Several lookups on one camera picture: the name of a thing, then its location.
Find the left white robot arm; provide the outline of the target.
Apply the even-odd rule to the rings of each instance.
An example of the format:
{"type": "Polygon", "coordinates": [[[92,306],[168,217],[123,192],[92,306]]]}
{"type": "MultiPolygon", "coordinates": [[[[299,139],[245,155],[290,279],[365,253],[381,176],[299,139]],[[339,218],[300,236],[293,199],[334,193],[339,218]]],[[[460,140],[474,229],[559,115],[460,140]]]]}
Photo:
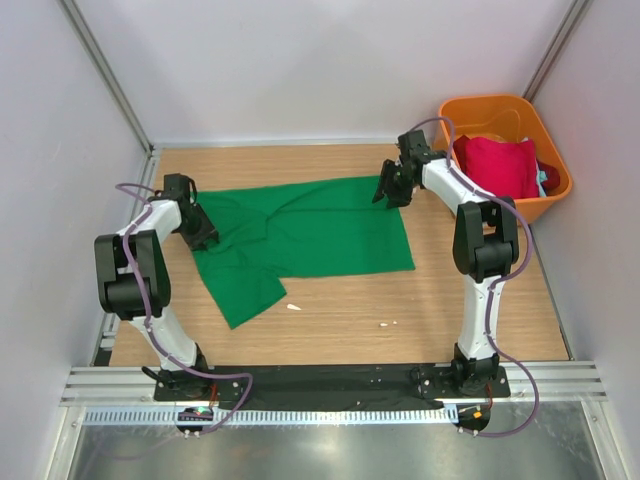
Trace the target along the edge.
{"type": "Polygon", "coordinates": [[[94,241],[99,302],[103,310],[133,325],[160,360],[143,373],[156,382],[157,400],[203,400],[214,388],[206,358],[171,307],[171,282],[162,244],[181,236],[194,252],[219,242],[219,233],[197,202],[195,181],[164,176],[163,188],[123,183],[116,188],[143,203],[141,213],[116,233],[94,241]],[[134,190],[150,194],[145,198],[134,190]]]}

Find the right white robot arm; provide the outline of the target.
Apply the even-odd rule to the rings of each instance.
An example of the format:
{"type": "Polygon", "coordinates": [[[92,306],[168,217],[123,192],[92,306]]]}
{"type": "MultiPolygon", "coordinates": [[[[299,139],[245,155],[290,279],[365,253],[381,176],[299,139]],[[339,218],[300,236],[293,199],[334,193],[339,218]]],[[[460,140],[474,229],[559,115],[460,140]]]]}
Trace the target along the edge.
{"type": "Polygon", "coordinates": [[[382,164],[373,201],[389,208],[411,203],[416,187],[434,193],[454,214],[454,264],[464,276],[461,333],[454,345],[449,375],[452,388],[478,396],[498,377],[495,330],[503,279],[519,258],[517,219],[496,197],[481,189],[453,164],[445,151],[429,147],[421,130],[398,137],[399,158],[382,164]]]}

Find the green t shirt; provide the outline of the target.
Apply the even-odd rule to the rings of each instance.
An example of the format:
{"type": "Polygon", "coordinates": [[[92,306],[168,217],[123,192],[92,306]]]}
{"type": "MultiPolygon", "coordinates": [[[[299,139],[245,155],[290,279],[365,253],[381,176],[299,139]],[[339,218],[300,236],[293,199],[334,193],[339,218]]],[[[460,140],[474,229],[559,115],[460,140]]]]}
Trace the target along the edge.
{"type": "Polygon", "coordinates": [[[227,325],[283,299],[285,278],[413,270],[401,214],[374,202],[377,187],[377,177],[359,176],[200,192],[219,238],[193,258],[227,325]]]}

